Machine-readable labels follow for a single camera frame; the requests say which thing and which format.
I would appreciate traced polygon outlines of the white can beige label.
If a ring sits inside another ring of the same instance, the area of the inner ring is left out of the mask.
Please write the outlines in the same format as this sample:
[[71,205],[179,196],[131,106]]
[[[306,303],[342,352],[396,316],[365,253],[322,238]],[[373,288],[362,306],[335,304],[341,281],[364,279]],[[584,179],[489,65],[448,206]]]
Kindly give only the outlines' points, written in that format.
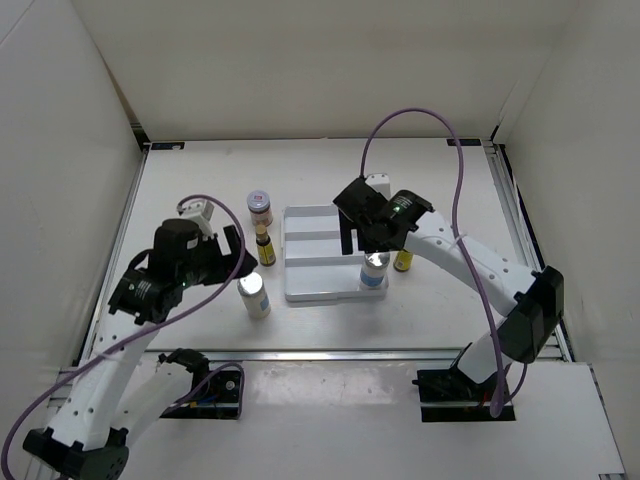
[[253,272],[237,281],[237,290],[250,318],[262,319],[271,312],[271,303],[264,280]]

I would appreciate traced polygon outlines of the white can blue label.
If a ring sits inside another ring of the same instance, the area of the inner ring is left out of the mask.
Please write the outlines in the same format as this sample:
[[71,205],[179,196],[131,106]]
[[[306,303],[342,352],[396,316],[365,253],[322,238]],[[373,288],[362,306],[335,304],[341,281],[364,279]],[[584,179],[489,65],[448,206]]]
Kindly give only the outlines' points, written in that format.
[[360,287],[365,290],[380,289],[385,281],[389,264],[389,252],[365,254],[360,271]]

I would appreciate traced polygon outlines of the yellow bottle brown cap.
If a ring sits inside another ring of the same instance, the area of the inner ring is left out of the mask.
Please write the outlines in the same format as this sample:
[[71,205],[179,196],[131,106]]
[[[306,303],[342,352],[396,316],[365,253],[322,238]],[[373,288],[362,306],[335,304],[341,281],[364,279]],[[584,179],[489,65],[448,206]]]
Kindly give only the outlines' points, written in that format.
[[402,249],[395,256],[393,267],[398,272],[407,272],[410,270],[414,255],[412,252]]

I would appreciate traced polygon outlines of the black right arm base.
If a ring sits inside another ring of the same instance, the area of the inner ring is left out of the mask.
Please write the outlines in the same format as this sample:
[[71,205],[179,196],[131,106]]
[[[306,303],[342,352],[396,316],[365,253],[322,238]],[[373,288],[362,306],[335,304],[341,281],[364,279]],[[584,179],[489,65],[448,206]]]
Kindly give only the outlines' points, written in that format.
[[412,384],[417,388],[422,423],[512,422],[516,420],[513,405],[508,401],[509,389],[504,385],[504,400],[500,414],[493,417],[490,404],[497,386],[497,373],[482,383],[475,383],[458,368],[465,347],[444,369],[421,369]]

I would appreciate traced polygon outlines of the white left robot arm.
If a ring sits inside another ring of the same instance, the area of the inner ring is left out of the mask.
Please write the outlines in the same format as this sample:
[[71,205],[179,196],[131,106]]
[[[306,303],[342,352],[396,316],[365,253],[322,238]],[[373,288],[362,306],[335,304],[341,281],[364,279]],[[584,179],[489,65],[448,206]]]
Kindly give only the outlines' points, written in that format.
[[125,390],[188,288],[223,290],[256,268],[241,227],[233,223],[223,233],[229,253],[204,218],[162,222],[152,247],[130,261],[113,291],[90,360],[70,375],[66,402],[46,427],[27,433],[26,452],[68,479],[117,479],[152,423],[171,406],[206,395],[209,362],[191,349],[164,356],[150,380],[132,394]]

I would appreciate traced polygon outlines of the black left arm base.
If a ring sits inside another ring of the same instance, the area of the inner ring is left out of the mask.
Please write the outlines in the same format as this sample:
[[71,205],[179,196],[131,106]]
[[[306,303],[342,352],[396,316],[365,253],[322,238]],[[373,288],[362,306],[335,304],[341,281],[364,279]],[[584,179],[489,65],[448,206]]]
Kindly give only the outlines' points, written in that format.
[[227,362],[212,367],[204,354],[179,348],[158,356],[158,365],[164,364],[180,365],[192,379],[186,397],[168,407],[161,415],[162,419],[240,419],[246,380],[240,363]]

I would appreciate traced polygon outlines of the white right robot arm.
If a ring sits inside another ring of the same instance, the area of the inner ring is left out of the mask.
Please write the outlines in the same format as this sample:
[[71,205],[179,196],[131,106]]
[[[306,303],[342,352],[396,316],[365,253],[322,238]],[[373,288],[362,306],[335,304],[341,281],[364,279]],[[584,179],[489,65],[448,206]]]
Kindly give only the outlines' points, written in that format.
[[449,387],[455,396],[470,400],[501,367],[535,361],[564,310],[558,270],[547,266],[536,272],[456,235],[430,202],[409,190],[385,198],[358,178],[333,203],[343,254],[406,250],[474,289],[500,315],[495,331],[473,342],[453,365]]

